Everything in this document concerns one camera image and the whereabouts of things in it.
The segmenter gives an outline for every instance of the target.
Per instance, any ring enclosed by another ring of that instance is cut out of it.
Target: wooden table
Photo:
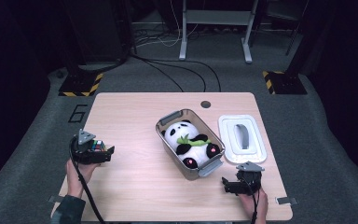
[[[200,103],[209,101],[211,107]],[[268,220],[288,220],[290,205],[278,205],[285,197],[282,183],[255,97],[246,92],[139,92],[100,93],[84,130],[115,146],[110,162],[98,167],[89,189],[105,221],[242,221],[249,220],[235,194],[225,193],[222,176],[237,181],[236,164],[224,164],[206,177],[186,180],[164,150],[156,133],[162,117],[180,109],[192,109],[217,135],[222,115],[248,114],[255,118],[267,151],[262,186],[268,195]],[[60,195],[67,191],[66,179]],[[87,195],[83,221],[97,221]]]

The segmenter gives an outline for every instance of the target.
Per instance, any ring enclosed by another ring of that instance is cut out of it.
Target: hand
[[[255,203],[252,195],[248,196],[246,194],[239,194],[238,196],[240,197],[246,216],[252,219],[253,213],[255,211]],[[255,223],[266,223],[267,211],[269,210],[269,197],[266,192],[260,188],[260,190],[255,193],[256,201],[257,198],[259,201],[257,206],[257,219],[255,220]]]
[[[80,173],[83,175],[86,183],[89,183],[91,176],[92,176],[92,172],[94,172],[95,168],[97,166],[100,166],[101,164],[99,163],[92,163],[92,164],[78,164],[78,168]],[[69,160],[66,163],[66,175],[67,175],[67,181],[68,181],[68,195],[77,197],[77,198],[81,198],[82,194],[83,194],[83,186],[79,180],[76,168],[74,166],[74,164],[72,163],[71,160]]]

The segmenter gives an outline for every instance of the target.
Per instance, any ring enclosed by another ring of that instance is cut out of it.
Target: stuffed panda
[[[175,150],[178,158],[189,169],[202,166],[207,160],[220,153],[220,147],[211,143],[206,134],[199,133],[189,120],[176,122],[161,133]]]

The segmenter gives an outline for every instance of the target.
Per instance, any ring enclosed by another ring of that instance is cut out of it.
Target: container handle
[[[167,123],[169,123],[171,120],[174,120],[174,119],[177,119],[177,118],[180,118],[182,117],[182,112],[181,111],[174,111],[172,112],[171,114],[163,117],[162,119],[159,120],[159,123],[162,125],[162,126],[165,126]]]
[[[222,161],[215,160],[215,161],[209,163],[208,165],[206,165],[205,167],[203,167],[202,169],[200,169],[199,170],[199,175],[200,176],[207,176],[211,172],[213,172],[215,169],[219,168],[221,165],[223,165]]]

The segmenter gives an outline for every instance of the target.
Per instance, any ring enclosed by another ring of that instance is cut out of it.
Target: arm
[[[252,216],[255,211],[255,203],[253,197],[248,196],[246,194],[238,194],[238,196],[240,197],[246,216],[252,219]],[[255,220],[255,224],[265,224],[267,211],[269,210],[268,195],[263,189],[260,189],[257,193],[255,193],[255,199],[256,201],[258,199],[257,219]]]
[[[78,169],[83,175],[86,183],[89,183],[92,172],[101,164],[78,164]],[[75,224],[81,222],[85,201],[81,200],[83,186],[79,181],[77,171],[71,160],[66,163],[66,174],[68,182],[68,192],[60,205],[55,210],[51,224]]]

